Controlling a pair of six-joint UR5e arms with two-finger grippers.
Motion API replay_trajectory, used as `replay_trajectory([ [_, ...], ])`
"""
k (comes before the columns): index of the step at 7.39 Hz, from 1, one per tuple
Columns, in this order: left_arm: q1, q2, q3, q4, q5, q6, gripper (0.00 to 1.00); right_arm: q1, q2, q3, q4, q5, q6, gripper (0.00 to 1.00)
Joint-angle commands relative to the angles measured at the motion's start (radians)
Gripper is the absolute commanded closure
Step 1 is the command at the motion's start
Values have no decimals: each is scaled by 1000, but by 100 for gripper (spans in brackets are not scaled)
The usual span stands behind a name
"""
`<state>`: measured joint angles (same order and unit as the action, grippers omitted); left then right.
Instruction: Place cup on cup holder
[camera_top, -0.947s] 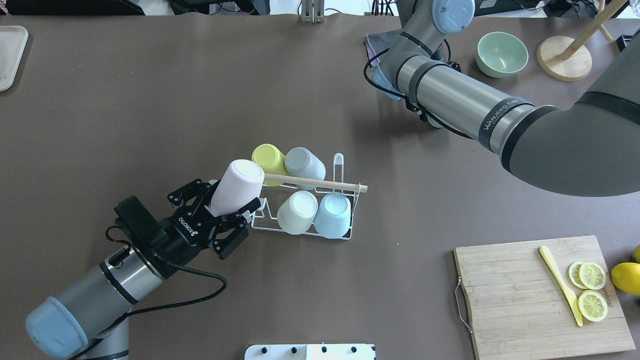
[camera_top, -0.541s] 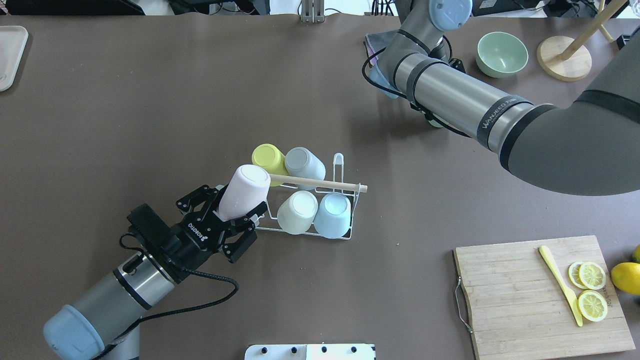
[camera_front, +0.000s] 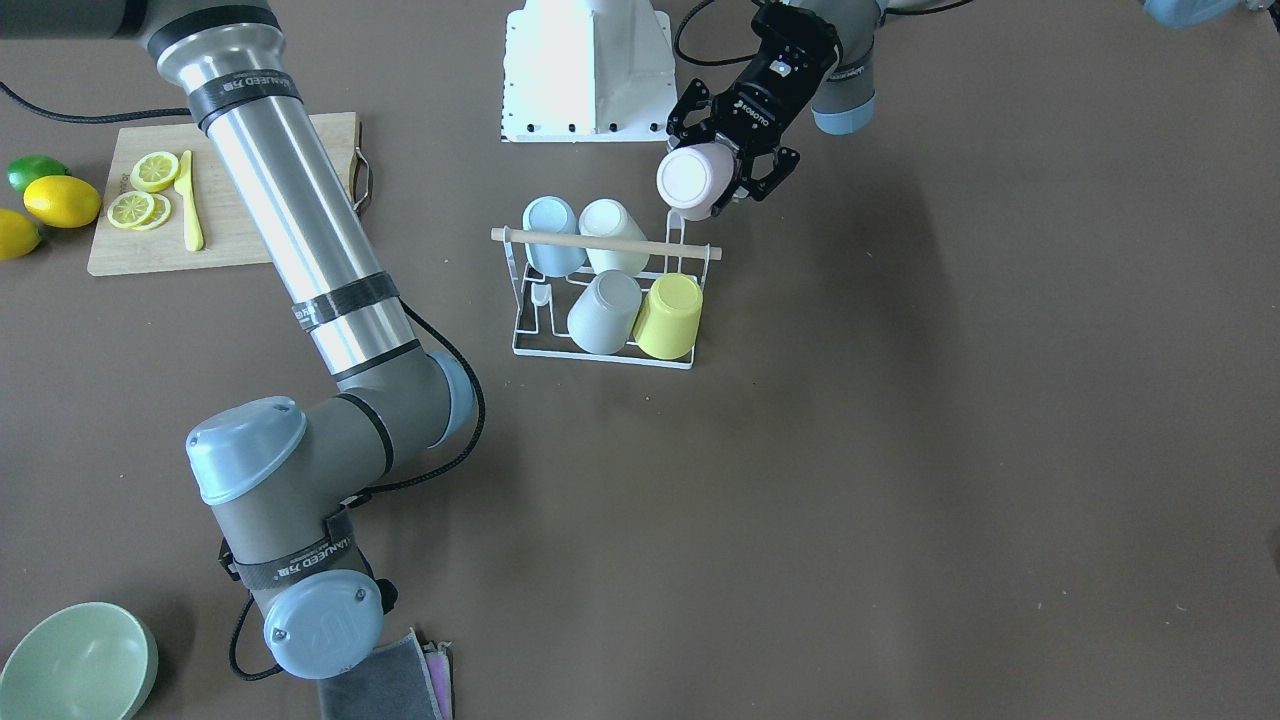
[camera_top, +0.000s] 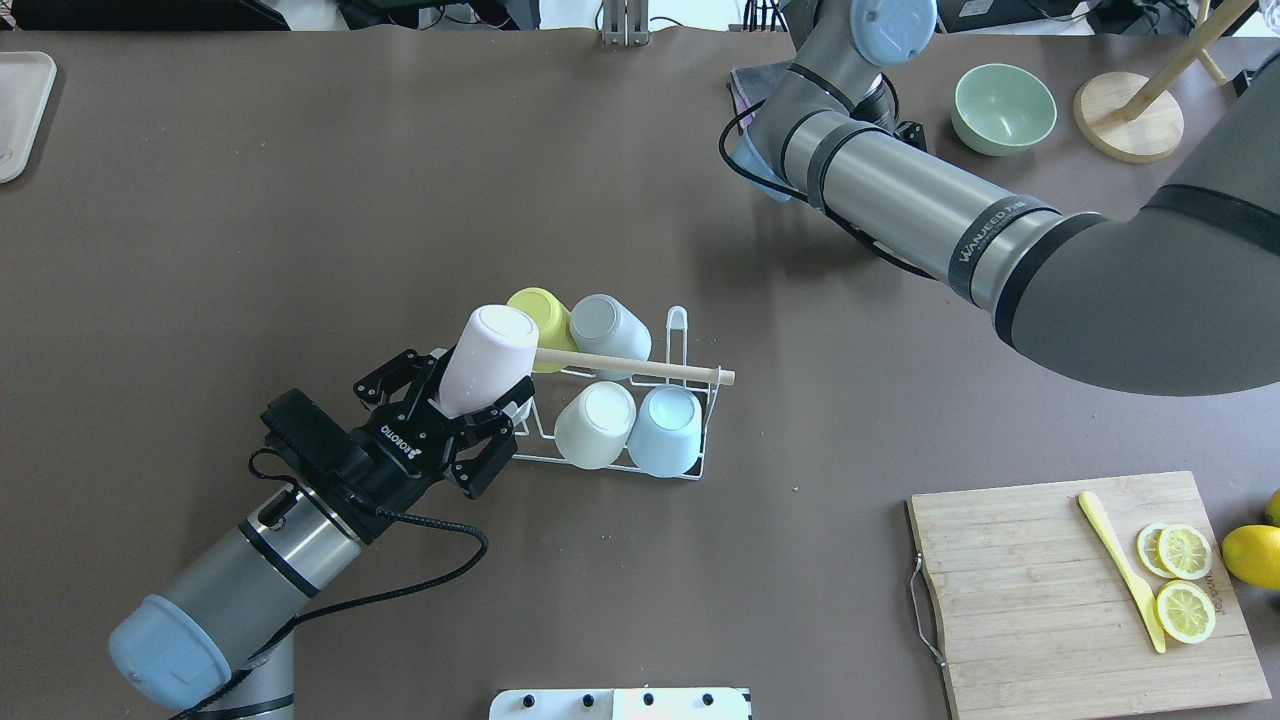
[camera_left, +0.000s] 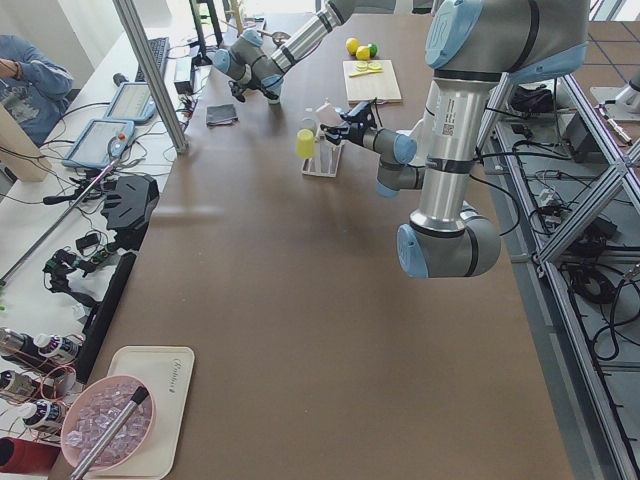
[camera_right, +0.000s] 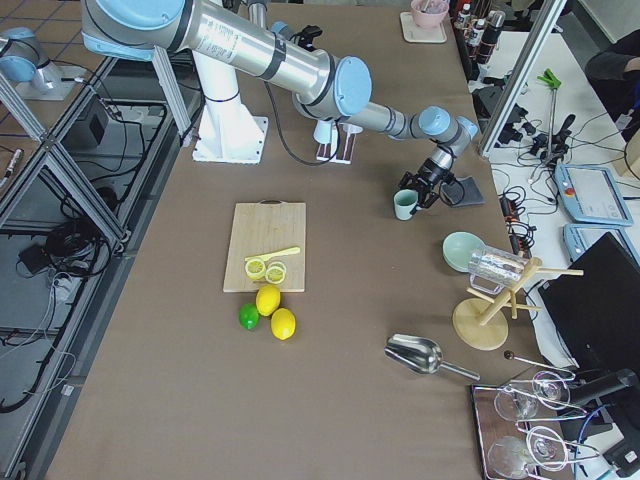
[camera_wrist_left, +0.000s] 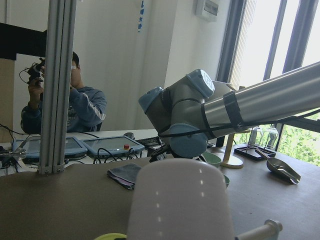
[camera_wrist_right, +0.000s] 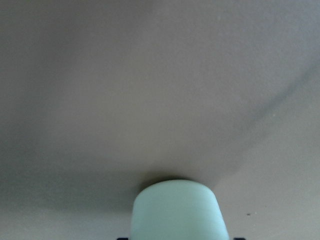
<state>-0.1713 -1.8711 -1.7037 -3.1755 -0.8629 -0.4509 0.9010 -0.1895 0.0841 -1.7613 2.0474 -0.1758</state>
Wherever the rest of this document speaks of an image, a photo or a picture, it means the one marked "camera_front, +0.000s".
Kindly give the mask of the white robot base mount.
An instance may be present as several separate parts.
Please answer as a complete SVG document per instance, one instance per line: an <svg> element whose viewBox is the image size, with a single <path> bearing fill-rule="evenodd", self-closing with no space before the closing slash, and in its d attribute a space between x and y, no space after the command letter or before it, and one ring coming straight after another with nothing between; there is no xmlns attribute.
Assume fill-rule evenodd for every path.
<svg viewBox="0 0 1280 720"><path fill-rule="evenodd" d="M526 1L506 18L500 138L666 143L672 42L649 1Z"/></svg>

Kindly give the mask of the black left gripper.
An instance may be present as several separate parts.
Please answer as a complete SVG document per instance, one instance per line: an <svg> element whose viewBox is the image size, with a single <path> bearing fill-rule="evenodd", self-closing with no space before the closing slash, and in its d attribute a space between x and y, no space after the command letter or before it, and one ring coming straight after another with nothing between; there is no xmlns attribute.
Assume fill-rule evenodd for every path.
<svg viewBox="0 0 1280 720"><path fill-rule="evenodd" d="M814 12L785 3L762 5L751 19L760 47L724 91L692 79L667 120L677 149L722 143L732 152L717 205L737 192L764 200L799 164L782 135L813 100L840 55L838 35Z"/></svg>

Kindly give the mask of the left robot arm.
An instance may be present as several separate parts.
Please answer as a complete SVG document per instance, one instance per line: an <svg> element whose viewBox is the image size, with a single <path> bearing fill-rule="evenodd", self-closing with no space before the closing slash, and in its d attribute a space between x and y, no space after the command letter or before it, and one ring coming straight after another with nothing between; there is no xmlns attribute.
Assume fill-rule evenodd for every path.
<svg viewBox="0 0 1280 720"><path fill-rule="evenodd" d="M660 188L695 150L710 163L703 201L712 217L736 199L768 197L799 164L782 138L803 111L832 136L856 133L873 118L876 32L886 20L955 9L955 1L754 3L750 28L759 44L735 58L741 70L733 82L712 92L692 79L672 106Z"/></svg>

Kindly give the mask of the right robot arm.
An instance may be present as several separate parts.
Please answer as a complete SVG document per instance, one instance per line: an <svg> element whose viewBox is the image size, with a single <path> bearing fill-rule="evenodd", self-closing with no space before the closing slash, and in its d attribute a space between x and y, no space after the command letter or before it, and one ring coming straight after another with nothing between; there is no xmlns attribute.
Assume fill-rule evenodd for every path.
<svg viewBox="0 0 1280 720"><path fill-rule="evenodd" d="M349 507L393 491L392 470L465 425L483 432L474 370L448 342L422 348L425 322L372 251L265 1L5 1L3 36L134 40L221 159L337 393L308 410L288 397L225 410L192 429L186 452L275 670L347 673L396 602Z"/></svg>

